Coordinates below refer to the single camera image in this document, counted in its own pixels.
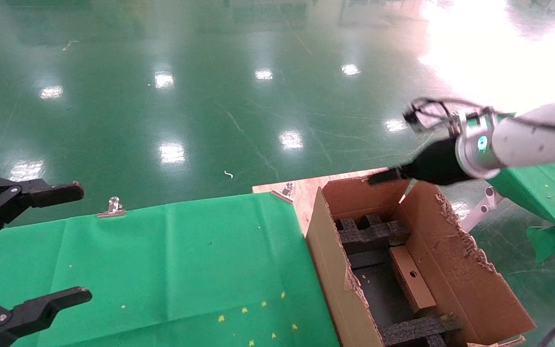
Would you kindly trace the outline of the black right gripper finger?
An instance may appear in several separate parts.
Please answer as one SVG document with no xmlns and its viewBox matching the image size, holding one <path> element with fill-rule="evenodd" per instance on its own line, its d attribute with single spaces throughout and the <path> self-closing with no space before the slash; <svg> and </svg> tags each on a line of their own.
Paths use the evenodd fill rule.
<svg viewBox="0 0 555 347">
<path fill-rule="evenodd" d="M 372 186 L 398 180 L 411 180 L 412 178 L 413 176 L 410 173 L 409 167 L 407 165 L 399 165 L 369 175 L 368 184 Z"/>
</svg>

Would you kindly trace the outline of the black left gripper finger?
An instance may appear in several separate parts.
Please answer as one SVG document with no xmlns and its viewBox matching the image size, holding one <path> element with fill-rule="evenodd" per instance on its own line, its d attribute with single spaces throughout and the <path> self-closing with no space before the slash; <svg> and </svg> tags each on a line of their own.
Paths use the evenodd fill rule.
<svg viewBox="0 0 555 347">
<path fill-rule="evenodd" d="M 11 347 L 20 338 L 48 329 L 59 312 L 92 298 L 86 288 L 69 288 L 25 301 L 11 310 L 0 306 L 0 347 Z"/>
<path fill-rule="evenodd" d="M 49 207 L 84 197 L 79 182 L 50 185 L 42 179 L 14 182 L 0 178 L 0 230 L 31 207 Z"/>
</svg>

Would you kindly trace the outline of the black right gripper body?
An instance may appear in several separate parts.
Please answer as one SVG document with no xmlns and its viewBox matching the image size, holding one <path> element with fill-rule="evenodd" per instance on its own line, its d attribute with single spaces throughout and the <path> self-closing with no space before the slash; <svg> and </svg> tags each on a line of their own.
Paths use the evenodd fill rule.
<svg viewBox="0 0 555 347">
<path fill-rule="evenodd" d="M 428 145 L 410 163 L 410 178 L 438 186 L 470 181 L 456 154 L 455 138 L 438 140 Z"/>
</svg>

